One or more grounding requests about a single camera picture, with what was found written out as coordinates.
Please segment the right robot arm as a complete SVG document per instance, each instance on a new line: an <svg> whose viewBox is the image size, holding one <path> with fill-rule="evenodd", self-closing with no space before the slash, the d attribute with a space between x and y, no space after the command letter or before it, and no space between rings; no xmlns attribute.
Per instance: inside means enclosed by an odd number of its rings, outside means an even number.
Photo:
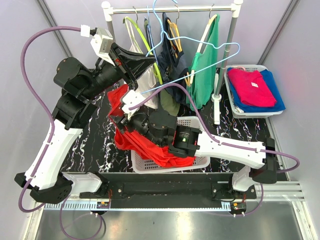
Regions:
<svg viewBox="0 0 320 240"><path fill-rule="evenodd" d="M116 111L109 115L116 126L115 142L119 149L130 150L144 161L155 164L159 173L205 167L197 159L230 160L243 165L227 185L228 195L239 198L254 183L277 182L273 154L263 142L219 138L205 130L197 116L176 117L167 111Z"/></svg>

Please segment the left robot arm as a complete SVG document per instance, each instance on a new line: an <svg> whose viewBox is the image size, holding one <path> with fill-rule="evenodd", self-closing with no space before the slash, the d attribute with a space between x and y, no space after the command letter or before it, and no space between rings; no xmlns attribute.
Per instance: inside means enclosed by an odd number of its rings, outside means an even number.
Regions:
<svg viewBox="0 0 320 240"><path fill-rule="evenodd" d="M108 193L109 181L100 173L63 173L61 166L97 109L93 100L120 80L133 85L156 61L152 55L125 50L116 43L111 44L109 56L110 62L99 58L94 69L75 57L65 58L57 66L53 81L62 94L49 113L53 124L34 164L14 178L38 203L58 204L82 193L103 198Z"/></svg>

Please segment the red tank top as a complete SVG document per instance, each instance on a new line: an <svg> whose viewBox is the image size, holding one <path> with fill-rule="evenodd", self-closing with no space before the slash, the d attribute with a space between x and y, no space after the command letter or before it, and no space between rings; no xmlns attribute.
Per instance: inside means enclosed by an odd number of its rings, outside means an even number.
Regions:
<svg viewBox="0 0 320 240"><path fill-rule="evenodd" d="M112 117L116 117L120 113L121 97L123 97L128 91L128 85L124 84L107 93L107 98L111 105L108 118L113 124L115 122ZM182 158L169 153L169 148L167 146L156 146L156 144L139 134L136 130L121 134L116 127L114 141L118 149L133 150L138 153L143 160L152 160L158 166L164 168L189 167L193 165L195 160L194 156Z"/></svg>

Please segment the white camisole top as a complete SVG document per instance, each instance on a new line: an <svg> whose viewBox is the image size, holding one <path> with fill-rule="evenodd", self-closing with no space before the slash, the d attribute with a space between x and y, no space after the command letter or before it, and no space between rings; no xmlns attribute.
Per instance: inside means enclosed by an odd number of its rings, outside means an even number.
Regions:
<svg viewBox="0 0 320 240"><path fill-rule="evenodd" d="M138 25L128 16L126 16L123 19L123 23L125 24L125 27L128 32L128 36L131 42L130 51L134 53L142 54L143 51L140 48L140 45L138 44L134 29L137 31L138 36L141 38L144 46L146 47L146 50L149 51L151 48L147 42L147 39L145 38L144 34L142 33L141 29L138 27ZM151 90L156 86L156 76L153 71L153 67L149 67L143 75L137 80L137 89L136 92L144 93L148 90ZM147 101L144 105L152 108L157 109L158 108L158 97L154 96L149 101Z"/></svg>

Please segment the lime green hanger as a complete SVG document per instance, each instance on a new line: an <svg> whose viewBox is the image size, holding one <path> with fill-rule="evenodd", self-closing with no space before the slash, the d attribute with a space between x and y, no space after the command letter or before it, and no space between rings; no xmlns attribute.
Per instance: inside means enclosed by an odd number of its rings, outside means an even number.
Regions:
<svg viewBox="0 0 320 240"><path fill-rule="evenodd" d="M138 20L139 20L138 11L134 6L133 6L133 9L134 9L134 13L136 15L136 21L134 22L130 17L126 16L123 18L122 23L125 24L125 26L126 26L130 42L133 45L134 49L137 50L138 53L142 54L143 52L142 52L138 42L136 41L133 27L136 29L137 33L139 34L142 42L144 43L144 45L148 51L152 49L151 47L153 46L152 45L153 41L152 41L152 37L150 35L145 36L142 33L142 30L139 28L139 24L138 24ZM150 55L152 55L155 58L157 57L154 50L150 53ZM153 64L153 73L154 73L155 77L158 79L159 83L162 85L163 79L162 79L162 75L161 75L161 72L160 72L160 69L158 66L157 58L155 59L155 63Z"/></svg>

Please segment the light blue wire hanger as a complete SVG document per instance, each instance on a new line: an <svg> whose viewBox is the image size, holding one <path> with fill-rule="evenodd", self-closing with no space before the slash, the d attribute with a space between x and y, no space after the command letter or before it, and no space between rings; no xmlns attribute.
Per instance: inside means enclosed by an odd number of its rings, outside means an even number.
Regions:
<svg viewBox="0 0 320 240"><path fill-rule="evenodd" d="M162 26L163 21L161 21L160 17L157 14L157 12L161 12L161 11L160 11L159 7L156 7L156 3L157 3L157 0L154 0L153 4L152 4L152 12L160 24L160 29L161 29L160 42L157 43L156 45L154 45L154 47L147 52L147 54L145 55L146 57L148 57L152 51L154 51L156 48L158 48L163 43L164 35L166 35L166 38L168 40L183 39L184 41L182 43L185 43L187 40L198 43L198 44L200 43L200 40L198 40L198 39L194 39L194 38L191 38L188 36L183 36L183 35L179 36L179 37L175 37L175 38L170 38L169 34L165 32L165 30ZM236 56L240 52L240 49L241 49L240 45L237 42L232 42L232 38L233 38L236 22L239 17L239 14L240 14L242 4L243 4L243 0L234 0L233 3L231 3L230 5L225 6L225 7L212 5L208 9L204 9L204 6L202 6L203 7L202 10L200 8L201 6L183 6L183 7L186 7L186 9L179 8L179 9L181 9L181 12L201 12L201 11L205 12L205 11L210 11L210 10L211 11L213 10L213 11L230 11L230 12L232 12L232 18L231 18L231 22L230 22L229 35L227 37L227 41L219 46L214 45L213 43L209 43L208 41L204 41L204 45L209 46L209 48L217 50L217 51L219 49L225 47L225 49L224 49L225 56L220 61L216 61L212 64L205 65L204 67L200 68L198 71L195 71L195 74L201 73L201 72L203 72L213 66L216 66L220 63L221 63L221 67L222 67L223 64L227 63L228 59ZM194 55L196 54L196 52L194 50L195 46L196 46L195 43L187 43L187 47L191 47L191 50L189 48L187 49L187 60L191 60L191 53L194 53ZM234 54L229 55L231 45L237 46L237 51ZM142 92L141 94L143 95L143 94L149 93L151 91L155 91L157 89L161 90L161 89L164 89L165 87L169 87L169 83L166 83L163 86L154 87L150 90Z"/></svg>

